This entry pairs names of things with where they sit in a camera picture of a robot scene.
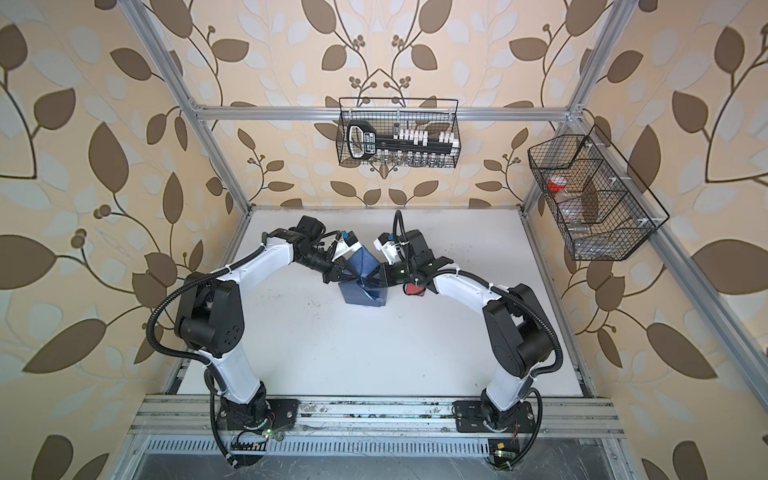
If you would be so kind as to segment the light blue wrapping paper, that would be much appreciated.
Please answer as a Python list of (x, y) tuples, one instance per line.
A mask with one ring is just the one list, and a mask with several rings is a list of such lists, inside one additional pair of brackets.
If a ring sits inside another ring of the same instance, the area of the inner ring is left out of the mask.
[(385, 306), (387, 288), (380, 284), (380, 262), (365, 247), (357, 250), (347, 262), (357, 277), (339, 284), (345, 303), (365, 307)]

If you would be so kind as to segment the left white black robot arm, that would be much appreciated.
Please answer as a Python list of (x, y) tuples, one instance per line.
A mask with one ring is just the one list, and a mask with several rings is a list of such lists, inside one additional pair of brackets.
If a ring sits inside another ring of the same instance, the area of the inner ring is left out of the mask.
[[(345, 255), (360, 248), (354, 232), (328, 232), (309, 216), (288, 229), (264, 232), (258, 248), (245, 257), (209, 274), (188, 275), (150, 314), (146, 341), (162, 355), (204, 366), (213, 394), (220, 399), (213, 420), (224, 413), (229, 422), (247, 430), (272, 428), (287, 416), (270, 408), (266, 386), (240, 345), (245, 333), (243, 294), (293, 263), (320, 273), (326, 284), (356, 280)], [(156, 334), (161, 314), (174, 301), (179, 302), (174, 332), (186, 345), (184, 351), (163, 345)]]

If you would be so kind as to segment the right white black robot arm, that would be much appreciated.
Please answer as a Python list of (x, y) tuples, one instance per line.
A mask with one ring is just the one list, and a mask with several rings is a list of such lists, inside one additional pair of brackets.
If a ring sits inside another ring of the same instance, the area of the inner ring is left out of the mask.
[(482, 316), (497, 371), (481, 392), (478, 416), (490, 431), (509, 429), (528, 395), (535, 392), (535, 379), (557, 372), (564, 361), (559, 337), (535, 293), (524, 284), (495, 285), (447, 257), (435, 256), (420, 231), (405, 229), (399, 210), (391, 230), (379, 235), (374, 246), (386, 261), (364, 277), (366, 284), (430, 291)]

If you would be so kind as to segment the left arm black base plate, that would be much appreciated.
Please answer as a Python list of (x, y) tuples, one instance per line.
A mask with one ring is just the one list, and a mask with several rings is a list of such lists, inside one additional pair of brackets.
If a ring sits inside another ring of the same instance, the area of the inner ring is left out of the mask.
[(298, 399), (254, 399), (249, 404), (236, 404), (227, 399), (217, 412), (226, 430), (290, 429), (298, 418)]

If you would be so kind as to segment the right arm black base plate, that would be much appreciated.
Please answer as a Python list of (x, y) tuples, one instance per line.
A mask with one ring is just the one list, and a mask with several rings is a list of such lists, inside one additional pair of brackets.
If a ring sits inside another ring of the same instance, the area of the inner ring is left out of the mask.
[(457, 400), (451, 411), (459, 433), (530, 434), (536, 423), (530, 402), (501, 411), (489, 400)]

